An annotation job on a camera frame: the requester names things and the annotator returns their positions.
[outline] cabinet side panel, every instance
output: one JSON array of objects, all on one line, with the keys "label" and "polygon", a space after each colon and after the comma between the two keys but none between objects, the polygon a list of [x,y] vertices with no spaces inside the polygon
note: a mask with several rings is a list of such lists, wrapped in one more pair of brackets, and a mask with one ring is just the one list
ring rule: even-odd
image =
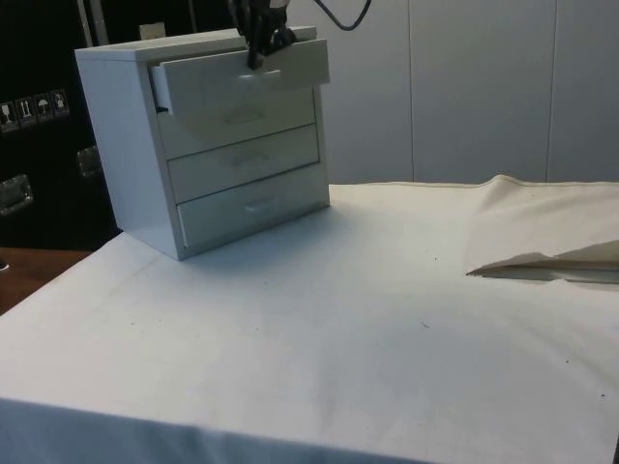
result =
[{"label": "cabinet side panel", "polygon": [[118,226],[178,257],[139,64],[78,62]]}]

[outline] robotic arm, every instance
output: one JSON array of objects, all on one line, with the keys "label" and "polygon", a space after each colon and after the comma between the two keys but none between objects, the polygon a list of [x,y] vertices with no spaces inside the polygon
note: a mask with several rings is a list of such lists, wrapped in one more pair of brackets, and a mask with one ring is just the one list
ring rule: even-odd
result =
[{"label": "robotic arm", "polygon": [[[356,29],[366,17],[371,5],[371,0],[366,0],[359,18],[351,26],[345,26],[322,3],[322,0],[314,0],[314,2],[337,27],[344,31]],[[239,34],[244,36],[248,43],[250,69],[257,70],[262,66],[265,56],[296,42],[294,32],[286,25],[289,4],[290,0],[228,0],[228,8]]]}]

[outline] white drawer cabinet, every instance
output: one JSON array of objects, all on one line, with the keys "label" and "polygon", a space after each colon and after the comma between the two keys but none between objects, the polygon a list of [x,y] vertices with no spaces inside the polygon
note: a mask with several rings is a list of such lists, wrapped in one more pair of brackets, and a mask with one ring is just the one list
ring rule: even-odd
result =
[{"label": "white drawer cabinet", "polygon": [[315,28],[256,72],[234,30],[76,52],[118,226],[183,259],[329,205]]}]

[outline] metal handle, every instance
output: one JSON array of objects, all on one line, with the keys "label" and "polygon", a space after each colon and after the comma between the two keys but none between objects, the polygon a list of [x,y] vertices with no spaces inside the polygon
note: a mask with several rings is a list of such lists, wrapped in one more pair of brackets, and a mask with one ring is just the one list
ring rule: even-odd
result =
[{"label": "metal handle", "polygon": [[34,196],[27,176],[22,174],[0,182],[0,217],[22,210],[33,201]]},{"label": "metal handle", "polygon": [[239,81],[250,91],[270,88],[280,83],[281,71],[255,72],[253,74],[239,75]]},{"label": "metal handle", "polygon": [[244,164],[254,164],[257,162],[265,162],[268,159],[269,157],[267,157],[264,153],[249,153],[247,155],[242,155],[240,157],[237,157],[232,162],[232,165],[234,167],[240,167],[240,166],[243,166]]},{"label": "metal handle", "polygon": [[223,115],[223,121],[230,125],[236,125],[266,119],[266,117],[265,112],[258,106],[243,106]]},{"label": "metal handle", "polygon": [[245,210],[253,215],[260,215],[273,209],[277,202],[278,198],[276,196],[272,196],[271,198],[257,200],[245,205]]}]

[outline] cabinet top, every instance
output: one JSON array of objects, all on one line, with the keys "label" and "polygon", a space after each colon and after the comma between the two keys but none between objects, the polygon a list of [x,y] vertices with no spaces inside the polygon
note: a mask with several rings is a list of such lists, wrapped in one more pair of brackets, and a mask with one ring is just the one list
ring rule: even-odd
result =
[{"label": "cabinet top", "polygon": [[[310,41],[316,38],[316,28],[313,26],[293,27],[292,30],[300,41]],[[225,29],[150,41],[81,48],[75,51],[75,56],[78,61],[160,61],[179,55],[242,49],[245,45],[245,38],[241,37],[236,29]]]}]

